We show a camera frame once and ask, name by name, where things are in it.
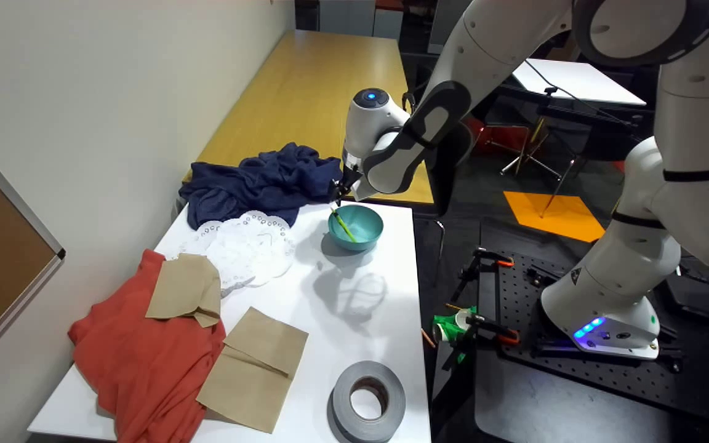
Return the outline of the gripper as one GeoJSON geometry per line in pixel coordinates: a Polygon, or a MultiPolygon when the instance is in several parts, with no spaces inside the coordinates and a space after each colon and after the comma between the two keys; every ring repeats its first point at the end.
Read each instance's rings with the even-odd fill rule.
{"type": "Polygon", "coordinates": [[[350,193],[352,186],[363,176],[359,165],[343,166],[341,180],[332,182],[332,203],[340,206],[346,193],[350,193]]]}

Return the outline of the green marker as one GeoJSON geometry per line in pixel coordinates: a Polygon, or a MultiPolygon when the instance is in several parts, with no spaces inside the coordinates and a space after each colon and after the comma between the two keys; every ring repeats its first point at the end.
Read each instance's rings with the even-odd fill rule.
{"type": "Polygon", "coordinates": [[[347,226],[346,222],[344,219],[340,216],[340,213],[338,212],[337,209],[331,207],[331,213],[332,213],[332,218],[337,222],[338,227],[343,230],[343,232],[346,234],[347,241],[350,241],[351,243],[358,243],[358,240],[355,238],[351,230],[349,230],[349,227],[347,226]]]}

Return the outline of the teal bowl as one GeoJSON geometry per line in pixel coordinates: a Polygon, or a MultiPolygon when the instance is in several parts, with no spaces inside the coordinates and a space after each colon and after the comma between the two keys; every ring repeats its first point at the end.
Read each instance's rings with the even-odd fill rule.
{"type": "Polygon", "coordinates": [[[346,234],[337,222],[332,218],[332,214],[327,219],[327,229],[332,242],[341,249],[351,252],[363,252],[370,250],[383,233],[385,224],[382,216],[377,211],[365,205],[351,204],[337,208],[340,216],[344,219],[349,230],[353,233],[358,243],[347,241],[346,234]]]}

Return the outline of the navy blue cloth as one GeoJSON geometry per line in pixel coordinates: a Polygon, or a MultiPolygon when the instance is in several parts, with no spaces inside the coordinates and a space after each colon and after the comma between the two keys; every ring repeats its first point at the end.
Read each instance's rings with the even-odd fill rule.
{"type": "Polygon", "coordinates": [[[342,177],[341,160],[323,159],[315,149],[288,143],[279,151],[259,153],[238,166],[191,164],[191,179],[179,196],[186,201],[186,222],[197,229],[256,210],[293,225],[299,209],[327,204],[329,185],[342,177]]]}

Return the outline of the stack of white paper doilies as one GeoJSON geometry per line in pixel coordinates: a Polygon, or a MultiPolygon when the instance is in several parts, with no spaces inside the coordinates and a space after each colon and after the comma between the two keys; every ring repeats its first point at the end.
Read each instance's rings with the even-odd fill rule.
{"type": "Polygon", "coordinates": [[[205,256],[219,272],[222,295],[228,295],[281,277],[292,266],[295,250],[283,218],[251,210],[239,218],[203,223],[167,258],[205,256]]]}

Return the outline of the long wooden table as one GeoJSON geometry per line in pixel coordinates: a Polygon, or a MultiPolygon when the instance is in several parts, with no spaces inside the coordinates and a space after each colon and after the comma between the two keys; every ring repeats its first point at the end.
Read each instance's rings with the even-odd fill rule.
{"type": "Polygon", "coordinates": [[[293,142],[339,158],[351,99],[382,88],[407,90],[394,39],[290,30],[220,123],[199,162],[238,166],[293,142]]]}

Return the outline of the orange and black clamp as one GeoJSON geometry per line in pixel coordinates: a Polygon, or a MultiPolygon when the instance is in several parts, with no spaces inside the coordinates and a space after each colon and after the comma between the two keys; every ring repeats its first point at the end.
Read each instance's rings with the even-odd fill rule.
{"type": "Polygon", "coordinates": [[[461,364],[465,356],[484,340],[506,346],[517,346],[521,342],[517,331],[510,330],[478,313],[471,314],[466,321],[470,328],[465,335],[453,345],[446,342],[451,346],[451,353],[442,364],[442,370],[448,371],[461,364]]]}
{"type": "Polygon", "coordinates": [[[467,284],[470,281],[477,280],[483,272],[489,272],[491,267],[512,268],[514,265],[515,261],[512,257],[484,249],[483,247],[476,247],[471,253],[470,263],[459,271],[459,283],[451,295],[450,301],[457,301],[467,284]]]}

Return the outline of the green and white object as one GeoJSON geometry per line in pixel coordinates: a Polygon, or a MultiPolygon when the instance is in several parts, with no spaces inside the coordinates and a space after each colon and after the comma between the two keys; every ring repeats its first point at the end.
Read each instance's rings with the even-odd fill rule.
{"type": "Polygon", "coordinates": [[[433,325],[431,325],[431,336],[436,344],[447,342],[451,345],[460,340],[470,326],[466,319],[471,314],[478,313],[475,306],[469,308],[461,308],[461,306],[445,303],[447,308],[453,309],[453,315],[435,315],[433,317],[433,325]]]}

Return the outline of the small brown paper bag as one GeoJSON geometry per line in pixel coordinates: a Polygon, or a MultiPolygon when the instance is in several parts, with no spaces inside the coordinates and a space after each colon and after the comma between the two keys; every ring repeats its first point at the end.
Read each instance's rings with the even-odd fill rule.
{"type": "Polygon", "coordinates": [[[193,317],[202,328],[220,320],[222,284],[217,268],[202,255],[180,254],[162,264],[145,317],[193,317]]]}

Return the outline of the large brown paper bag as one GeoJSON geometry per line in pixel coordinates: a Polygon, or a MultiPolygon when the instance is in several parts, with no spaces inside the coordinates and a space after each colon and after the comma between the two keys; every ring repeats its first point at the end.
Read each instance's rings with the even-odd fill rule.
{"type": "Polygon", "coordinates": [[[307,339],[251,306],[225,337],[196,400],[226,421],[272,434],[307,339]]]}

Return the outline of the orange floor sheet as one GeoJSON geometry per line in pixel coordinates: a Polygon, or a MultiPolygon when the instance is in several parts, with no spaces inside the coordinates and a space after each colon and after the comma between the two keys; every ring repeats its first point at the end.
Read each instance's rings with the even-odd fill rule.
{"type": "Polygon", "coordinates": [[[605,229],[578,196],[504,191],[518,224],[585,243],[596,241],[605,229]]]}

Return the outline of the orange-red cloth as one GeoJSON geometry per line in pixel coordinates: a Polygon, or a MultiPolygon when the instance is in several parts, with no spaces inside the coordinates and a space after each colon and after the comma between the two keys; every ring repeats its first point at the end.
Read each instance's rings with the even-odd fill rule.
{"type": "Polygon", "coordinates": [[[190,443],[206,414],[197,396],[224,348],[222,321],[146,316],[165,260],[144,250],[135,274],[68,330],[118,443],[190,443]]]}

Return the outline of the white table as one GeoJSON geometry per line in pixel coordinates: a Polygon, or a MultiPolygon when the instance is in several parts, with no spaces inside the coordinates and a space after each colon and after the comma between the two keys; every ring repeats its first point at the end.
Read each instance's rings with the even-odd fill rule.
{"type": "Polygon", "coordinates": [[[585,103],[644,106],[646,102],[588,63],[529,58],[512,72],[518,84],[542,94],[548,87],[559,90],[553,98],[578,98],[585,103]]]}

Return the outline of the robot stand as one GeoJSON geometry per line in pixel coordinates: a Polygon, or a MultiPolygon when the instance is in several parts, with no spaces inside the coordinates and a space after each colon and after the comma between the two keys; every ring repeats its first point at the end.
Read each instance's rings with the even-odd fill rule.
{"type": "MultiPolygon", "coordinates": [[[[709,326],[678,324],[709,351],[709,326]]],[[[572,375],[504,358],[492,345],[476,350],[463,369],[444,371],[443,346],[433,377],[433,443],[709,443],[709,420],[583,384],[572,375]]],[[[696,381],[678,381],[668,393],[692,395],[709,382],[709,359],[689,358],[684,373],[703,371],[696,381]]]]}

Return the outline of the grey duct tape roll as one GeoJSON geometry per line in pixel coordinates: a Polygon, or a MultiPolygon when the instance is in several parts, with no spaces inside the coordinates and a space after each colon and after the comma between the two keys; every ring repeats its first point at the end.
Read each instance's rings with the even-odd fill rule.
{"type": "Polygon", "coordinates": [[[355,362],[338,376],[327,399],[327,422],[341,443],[387,443],[396,434],[406,411],[405,390],[398,376],[385,364],[372,360],[355,362]],[[355,412],[352,392],[365,389],[382,408],[376,418],[355,412]]]}

